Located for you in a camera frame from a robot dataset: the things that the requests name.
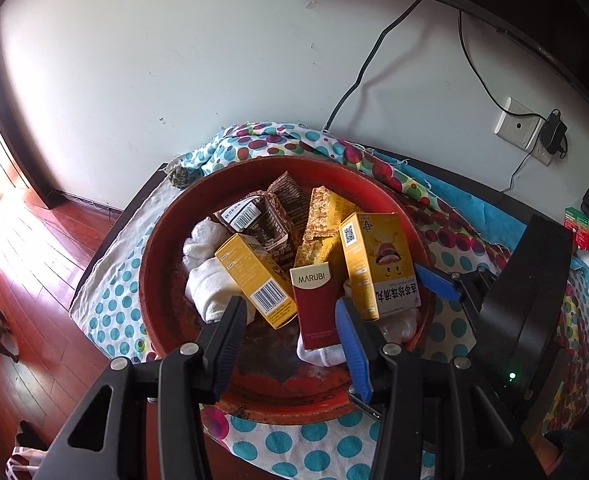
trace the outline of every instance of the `black cable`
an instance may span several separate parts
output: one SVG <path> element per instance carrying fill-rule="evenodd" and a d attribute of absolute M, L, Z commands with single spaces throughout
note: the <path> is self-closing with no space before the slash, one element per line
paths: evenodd
<path fill-rule="evenodd" d="M 367 57 L 367 59 L 365 60 L 363 66 L 361 67 L 361 70 L 359 70 L 359 75 L 357 76 L 356 81 L 350 87 L 350 89 L 347 92 L 345 92 L 343 97 L 341 97 L 341 100 L 338 102 L 337 106 L 335 106 L 335 109 L 332 110 L 332 113 L 330 114 L 330 117 L 327 120 L 327 123 L 325 123 L 325 126 L 323 127 L 324 132 L 327 132 L 329 130 L 329 128 L 332 124 L 332 121 L 334 121 L 334 118 L 338 114 L 338 111 L 340 110 L 341 106 L 343 106 L 343 103 L 345 103 L 345 101 L 347 100 L 348 97 L 350 97 L 352 92 L 354 92 L 361 84 L 361 80 L 363 79 L 363 75 L 365 74 L 365 70 L 368 68 L 368 65 L 370 64 L 370 62 L 374 58 L 374 55 L 379 50 L 379 47 L 383 43 L 383 40 L 385 39 L 385 37 L 388 35 L 389 31 L 391 31 L 394 27 L 399 25 L 399 23 L 401 23 L 403 20 L 405 20 L 410 15 L 410 13 L 415 9 L 415 7 L 417 7 L 418 4 L 420 4 L 420 3 L 421 3 L 421 0 L 415 0 L 414 3 L 412 3 L 412 5 L 409 6 L 403 14 L 401 14 L 396 20 L 394 20 L 392 23 L 390 23 L 383 30 L 383 32 L 379 36 L 379 39 L 376 40 L 376 43 L 374 43 L 374 46 L 372 47 L 372 50 L 370 51 L 370 54 Z"/>
<path fill-rule="evenodd" d="M 483 85 L 485 93 L 488 95 L 488 97 L 490 99 L 492 99 L 492 101 L 494 101 L 495 105 L 497 105 L 499 108 L 501 108 L 501 110 L 503 110 L 506 114 L 511 115 L 512 117 L 539 117 L 545 121 L 546 120 L 545 117 L 543 117 L 542 115 L 539 115 L 537 113 L 534 113 L 534 112 L 531 112 L 528 114 L 516 114 L 514 112 L 511 112 L 510 110 L 506 110 L 498 103 L 498 101 L 496 99 L 494 99 L 494 96 L 490 93 L 490 90 L 487 88 L 487 85 L 485 84 L 484 80 L 481 78 L 481 74 L 479 74 L 478 70 L 474 67 L 474 63 L 472 63 L 472 60 L 469 58 L 468 50 L 465 48 L 465 43 L 463 41 L 463 30 L 461 28 L 461 16 L 462 16 L 462 12 L 459 11 L 459 41 L 461 41 L 461 49 L 463 50 L 463 54 L 465 55 L 465 59 L 468 60 L 469 67 L 472 69 L 472 72 L 475 73 L 475 75 L 477 76 L 477 78 L 479 79 L 481 84 Z"/>
<path fill-rule="evenodd" d="M 567 155 L 567 135 L 566 134 L 563 134 L 562 140 L 565 142 L 565 148 L 561 148 L 561 154 L 559 155 L 559 158 L 561 158 L 561 159 L 565 158 L 565 156 Z"/>
<path fill-rule="evenodd" d="M 559 113 L 561 113 L 561 110 L 559 110 L 558 108 L 554 108 L 554 110 L 552 110 L 552 112 L 559 112 Z M 539 128 L 539 131 L 536 134 L 536 139 L 534 139 L 534 145 L 532 146 L 532 149 L 523 158 L 523 160 L 521 161 L 521 163 L 516 167 L 516 170 L 514 170 L 513 173 L 510 175 L 510 186 L 509 187 L 506 187 L 503 190 L 501 190 L 500 193 L 505 193 L 506 191 L 510 191 L 512 189 L 512 187 L 514 186 L 514 177 L 516 176 L 517 173 L 519 173 L 519 170 L 521 169 L 521 167 L 523 166 L 523 164 L 525 164 L 526 160 L 528 160 L 528 157 L 530 155 L 532 155 L 532 153 L 534 152 L 534 149 L 536 148 L 536 144 L 537 144 L 537 142 L 539 142 L 539 134 L 540 134 L 540 132 L 541 132 L 541 128 Z M 565 134 L 563 134 L 563 138 L 565 139 L 565 150 L 562 150 L 561 151 L 561 155 L 559 155 L 560 158 L 565 158 L 565 155 L 567 155 L 567 137 L 565 136 Z"/>
<path fill-rule="evenodd" d="M 511 115 L 512 117 L 538 117 L 538 118 L 542 119 L 543 122 L 545 122 L 547 119 L 545 117 L 543 117 L 542 115 L 537 114 L 535 112 L 531 112 L 531 113 L 527 113 L 527 114 L 516 114 L 514 112 L 511 112 L 510 110 L 506 110 L 505 108 L 503 108 L 499 104 L 499 102 L 490 93 L 490 90 L 487 88 L 487 85 L 485 84 L 483 78 L 481 77 L 481 74 L 479 74 L 478 70 L 474 66 L 474 63 L 472 63 L 472 60 L 469 58 L 468 50 L 465 48 L 465 42 L 463 41 L 463 27 L 461 26 L 462 15 L 463 15 L 463 13 L 461 11 L 459 11 L 459 41 L 461 42 L 461 49 L 463 51 L 465 59 L 468 60 L 469 67 L 472 69 L 472 72 L 475 73 L 475 75 L 477 76 L 477 78 L 479 79 L 481 84 L 483 85 L 483 89 L 485 90 L 485 93 L 488 95 L 488 97 L 490 99 L 492 99 L 492 101 L 494 102 L 495 105 L 497 105 L 501 110 L 503 110 L 506 114 Z M 524 156 L 521 163 L 516 167 L 516 170 L 514 170 L 513 173 L 510 175 L 510 186 L 506 187 L 504 190 L 500 191 L 501 193 L 505 193 L 506 191 L 510 191 L 512 189 L 512 187 L 514 186 L 514 177 L 516 176 L 517 173 L 519 173 L 519 170 L 523 167 L 526 160 L 528 160 L 528 157 L 530 155 L 532 155 L 532 153 L 534 152 L 534 149 L 536 148 L 536 144 L 537 144 L 537 142 L 539 142 L 539 133 L 540 132 L 541 132 L 541 129 L 539 128 L 539 132 L 536 134 L 536 139 L 534 139 L 532 149 L 528 152 L 528 154 L 526 156 Z M 565 136 L 565 134 L 563 134 L 563 138 L 565 140 L 565 149 L 561 151 L 561 155 L 560 155 L 561 158 L 565 158 L 565 156 L 567 155 L 567 137 Z"/>
<path fill-rule="evenodd" d="M 506 187 L 505 189 L 502 189 L 500 191 L 500 193 L 505 193 L 506 191 L 510 191 L 512 189 L 512 187 L 514 186 L 514 177 L 516 176 L 517 173 L 519 173 L 519 170 L 521 169 L 523 164 L 525 164 L 526 160 L 528 160 L 528 157 L 530 155 L 532 155 L 532 153 L 534 152 L 537 142 L 539 142 L 539 134 L 536 135 L 536 139 L 534 141 L 534 145 L 532 146 L 532 149 L 528 152 L 528 154 L 526 156 L 524 156 L 521 163 L 516 167 L 516 170 L 514 170 L 513 173 L 510 175 L 510 187 Z"/>

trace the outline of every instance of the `electrical socket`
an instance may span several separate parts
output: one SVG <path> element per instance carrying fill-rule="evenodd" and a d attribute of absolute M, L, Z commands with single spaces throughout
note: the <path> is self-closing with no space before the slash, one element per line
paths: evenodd
<path fill-rule="evenodd" d="M 523 106 L 519 101 L 516 101 L 511 97 L 507 98 L 504 108 L 515 114 L 533 113 L 530 108 Z M 495 134 L 528 153 L 532 149 L 533 143 L 536 142 L 536 147 L 532 151 L 532 156 L 547 166 L 552 160 L 552 155 L 547 152 L 541 142 L 537 139 L 543 123 L 544 121 L 536 116 L 514 117 L 503 112 L 501 113 L 501 117 L 495 128 Z"/>

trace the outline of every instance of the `red box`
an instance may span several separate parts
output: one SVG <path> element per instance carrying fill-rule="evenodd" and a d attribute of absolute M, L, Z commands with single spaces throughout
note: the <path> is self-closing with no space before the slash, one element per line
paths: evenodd
<path fill-rule="evenodd" d="M 335 304 L 339 286 L 330 274 L 329 263 L 290 269 L 294 301 L 299 312 L 303 348 L 314 350 L 339 344 Z"/>

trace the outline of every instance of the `brown packaging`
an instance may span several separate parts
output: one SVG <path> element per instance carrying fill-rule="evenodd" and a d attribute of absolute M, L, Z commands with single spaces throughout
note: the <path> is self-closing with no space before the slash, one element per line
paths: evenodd
<path fill-rule="evenodd" d="M 299 187 L 287 171 L 270 184 L 268 191 L 276 195 L 290 220 L 299 230 L 299 235 L 303 236 L 308 223 L 309 195 Z"/>
<path fill-rule="evenodd" d="M 256 238 L 285 272 L 294 265 L 301 237 L 274 193 L 254 191 L 214 215 L 230 232 Z"/>

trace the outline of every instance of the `power adapter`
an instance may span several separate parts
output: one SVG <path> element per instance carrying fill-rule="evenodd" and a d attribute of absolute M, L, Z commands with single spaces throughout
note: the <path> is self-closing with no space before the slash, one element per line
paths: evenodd
<path fill-rule="evenodd" d="M 561 146 L 565 132 L 567 132 L 567 126 L 561 120 L 561 112 L 552 110 L 539 132 L 539 140 L 550 155 L 561 153 L 561 158 L 563 158 L 567 153 L 567 139 L 565 140 L 565 148 Z"/>

